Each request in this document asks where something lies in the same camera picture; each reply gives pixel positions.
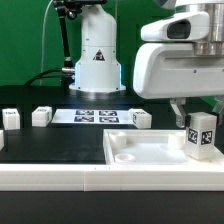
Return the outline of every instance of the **metal bracket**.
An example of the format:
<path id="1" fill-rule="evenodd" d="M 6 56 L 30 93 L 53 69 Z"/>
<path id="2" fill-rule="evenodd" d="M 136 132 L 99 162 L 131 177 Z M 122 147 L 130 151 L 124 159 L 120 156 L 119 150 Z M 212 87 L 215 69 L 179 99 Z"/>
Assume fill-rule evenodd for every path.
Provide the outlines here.
<path id="1" fill-rule="evenodd" d="M 180 128 L 185 127 L 186 113 L 183 105 L 186 104 L 186 98 L 172 98 L 170 99 L 170 105 L 172 106 L 176 114 L 176 125 Z"/>
<path id="2" fill-rule="evenodd" d="M 218 115 L 218 125 L 222 124 L 224 114 L 224 96 L 216 96 L 216 105 L 212 112 Z"/>

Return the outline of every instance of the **white cable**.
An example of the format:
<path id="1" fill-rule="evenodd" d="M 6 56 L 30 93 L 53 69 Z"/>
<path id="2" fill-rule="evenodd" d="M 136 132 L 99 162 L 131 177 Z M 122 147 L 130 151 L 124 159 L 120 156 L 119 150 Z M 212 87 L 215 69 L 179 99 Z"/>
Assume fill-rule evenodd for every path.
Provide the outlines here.
<path id="1" fill-rule="evenodd" d="M 47 24 L 49 8 L 52 2 L 53 0 L 50 0 L 44 14 L 44 22 L 43 22 L 43 29 L 42 29 L 42 47 L 41 47 L 41 72 L 44 71 L 46 24 Z"/>
<path id="2" fill-rule="evenodd" d="M 117 22 L 117 8 L 118 8 L 118 0 L 115 1 L 115 20 Z"/>

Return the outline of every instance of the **warning label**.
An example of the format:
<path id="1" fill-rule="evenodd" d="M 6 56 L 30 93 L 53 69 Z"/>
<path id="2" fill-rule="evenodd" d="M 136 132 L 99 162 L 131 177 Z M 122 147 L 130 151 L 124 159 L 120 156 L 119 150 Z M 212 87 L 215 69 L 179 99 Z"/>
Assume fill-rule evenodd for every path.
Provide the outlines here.
<path id="1" fill-rule="evenodd" d="M 105 61 L 104 56 L 99 49 L 98 52 L 96 53 L 95 57 L 93 58 L 94 61 Z"/>

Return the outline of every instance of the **white plastic housing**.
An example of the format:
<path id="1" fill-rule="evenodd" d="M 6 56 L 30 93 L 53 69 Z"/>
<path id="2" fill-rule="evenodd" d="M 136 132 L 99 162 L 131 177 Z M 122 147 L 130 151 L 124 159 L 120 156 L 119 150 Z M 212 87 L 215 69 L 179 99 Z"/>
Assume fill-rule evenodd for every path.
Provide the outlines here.
<path id="1" fill-rule="evenodd" d="M 125 89 L 116 59 L 116 21 L 100 5 L 83 8 L 82 55 L 70 89 L 108 93 Z"/>
<path id="2" fill-rule="evenodd" d="M 183 5 L 196 5 L 196 4 L 223 4 L 224 0 L 177 0 L 176 7 Z"/>
<path id="3" fill-rule="evenodd" d="M 170 24 L 187 20 L 191 24 L 190 35 L 186 39 L 170 39 L 167 30 Z M 209 14 L 206 12 L 185 12 L 174 14 L 170 19 L 160 20 L 141 29 L 141 38 L 144 41 L 195 41 L 206 37 L 209 33 Z"/>
<path id="4" fill-rule="evenodd" d="M 191 43 L 144 44 L 133 87 L 146 99 L 224 95 L 224 57 L 198 57 Z"/>

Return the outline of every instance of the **small white block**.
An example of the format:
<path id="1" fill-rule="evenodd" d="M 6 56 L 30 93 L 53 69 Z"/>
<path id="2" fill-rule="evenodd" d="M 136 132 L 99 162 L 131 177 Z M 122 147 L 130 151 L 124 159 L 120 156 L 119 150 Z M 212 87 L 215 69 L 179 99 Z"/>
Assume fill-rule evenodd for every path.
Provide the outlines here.
<path id="1" fill-rule="evenodd" d="M 190 127 L 186 129 L 185 153 L 198 160 L 212 158 L 217 117 L 203 112 L 190 115 Z"/>
<path id="2" fill-rule="evenodd" d="M 20 129 L 20 115 L 17 109 L 3 109 L 2 116 L 5 130 Z"/>
<path id="3" fill-rule="evenodd" d="M 152 115 L 142 109 L 130 109 L 129 117 L 133 124 L 139 129 L 151 128 Z"/>
<path id="4" fill-rule="evenodd" d="M 0 130 L 0 151 L 4 147 L 4 133 L 2 130 Z"/>
<path id="5" fill-rule="evenodd" d="M 32 126 L 34 127 L 46 127 L 52 119 L 51 107 L 38 107 L 32 113 Z"/>

